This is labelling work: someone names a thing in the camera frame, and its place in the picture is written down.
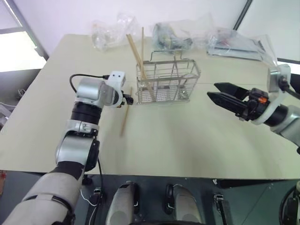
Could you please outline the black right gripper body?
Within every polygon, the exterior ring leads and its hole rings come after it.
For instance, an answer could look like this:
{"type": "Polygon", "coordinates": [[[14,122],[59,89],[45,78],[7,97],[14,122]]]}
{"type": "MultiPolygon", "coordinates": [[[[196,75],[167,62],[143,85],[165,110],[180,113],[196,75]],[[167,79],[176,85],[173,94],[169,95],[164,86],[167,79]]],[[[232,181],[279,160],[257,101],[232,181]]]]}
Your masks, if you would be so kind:
{"type": "Polygon", "coordinates": [[[248,91],[248,101],[243,101],[246,104],[246,108],[241,112],[235,113],[235,116],[240,120],[256,120],[262,115],[269,104],[269,95],[267,92],[253,88],[248,91]]]}

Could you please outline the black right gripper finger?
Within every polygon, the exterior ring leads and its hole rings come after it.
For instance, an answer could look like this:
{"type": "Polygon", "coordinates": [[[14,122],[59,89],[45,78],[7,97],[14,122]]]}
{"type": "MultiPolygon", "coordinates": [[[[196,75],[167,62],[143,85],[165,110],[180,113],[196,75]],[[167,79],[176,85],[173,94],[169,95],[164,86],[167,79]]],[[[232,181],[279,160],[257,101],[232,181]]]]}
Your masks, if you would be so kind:
{"type": "Polygon", "coordinates": [[[247,109],[246,103],[229,94],[223,92],[207,92],[207,95],[214,104],[234,114],[242,114],[247,109]]]}
{"type": "Polygon", "coordinates": [[[244,100],[248,96],[248,90],[229,82],[217,82],[214,86],[223,93],[231,95],[239,100],[244,100]]]}

